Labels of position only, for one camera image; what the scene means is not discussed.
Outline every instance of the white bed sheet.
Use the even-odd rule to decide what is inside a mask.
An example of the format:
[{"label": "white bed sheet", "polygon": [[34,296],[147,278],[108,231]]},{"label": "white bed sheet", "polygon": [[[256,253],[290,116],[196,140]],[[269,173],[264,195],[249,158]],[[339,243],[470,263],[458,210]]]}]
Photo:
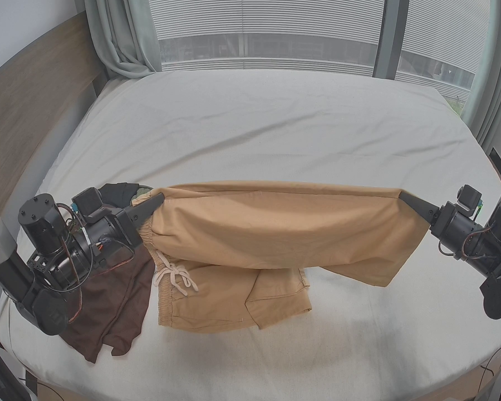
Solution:
[{"label": "white bed sheet", "polygon": [[[89,186],[283,180],[401,187],[434,203],[471,184],[484,223],[501,194],[487,157],[436,90],[289,70],[159,73],[113,82],[40,191]],[[153,287],[130,352],[95,365],[2,298],[0,340],[46,382],[96,400],[406,400],[501,345],[472,267],[428,234],[387,288],[312,268],[313,311],[260,331],[190,334],[157,325]],[[19,253],[31,245],[21,234]]]}]

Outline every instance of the brown garment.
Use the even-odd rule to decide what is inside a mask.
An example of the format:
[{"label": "brown garment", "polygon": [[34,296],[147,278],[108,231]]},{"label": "brown garment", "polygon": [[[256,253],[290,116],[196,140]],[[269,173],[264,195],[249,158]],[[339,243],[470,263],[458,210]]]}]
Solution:
[{"label": "brown garment", "polygon": [[[60,334],[89,362],[96,362],[102,344],[113,347],[113,356],[124,355],[141,334],[154,263],[142,245],[134,258],[124,263],[130,256],[129,250],[121,248],[108,259],[106,269],[101,268],[82,285],[82,309]],[[123,264],[108,271],[120,263]],[[68,299],[69,316],[77,312],[79,300],[79,291]]]},{"label": "brown garment", "polygon": [[385,287],[428,229],[401,189],[226,181],[154,189],[133,204],[160,192],[139,233],[169,273],[159,324],[187,331],[264,328],[309,311],[304,267]]}]

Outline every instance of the wooden bed frame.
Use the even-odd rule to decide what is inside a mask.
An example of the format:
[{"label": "wooden bed frame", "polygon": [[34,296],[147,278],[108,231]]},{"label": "wooden bed frame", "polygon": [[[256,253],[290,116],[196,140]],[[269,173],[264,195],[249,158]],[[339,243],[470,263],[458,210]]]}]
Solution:
[{"label": "wooden bed frame", "polygon": [[0,67],[0,212],[43,139],[103,70],[85,12]]}]

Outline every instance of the dark gray window mullion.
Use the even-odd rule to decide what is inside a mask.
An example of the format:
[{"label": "dark gray window mullion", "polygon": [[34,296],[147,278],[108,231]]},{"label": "dark gray window mullion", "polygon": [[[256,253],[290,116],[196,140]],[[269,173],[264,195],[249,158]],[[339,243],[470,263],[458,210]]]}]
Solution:
[{"label": "dark gray window mullion", "polygon": [[410,0],[384,0],[373,77],[394,80],[407,25]]}]

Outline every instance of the white cable label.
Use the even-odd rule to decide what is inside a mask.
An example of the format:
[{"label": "white cable label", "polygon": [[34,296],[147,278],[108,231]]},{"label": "white cable label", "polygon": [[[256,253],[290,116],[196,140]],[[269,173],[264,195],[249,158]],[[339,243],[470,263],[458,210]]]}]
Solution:
[{"label": "white cable label", "polygon": [[85,240],[87,241],[87,245],[91,245],[91,240],[89,239],[89,236],[87,235],[87,230],[85,230],[85,227],[82,227],[82,232],[84,233]]}]

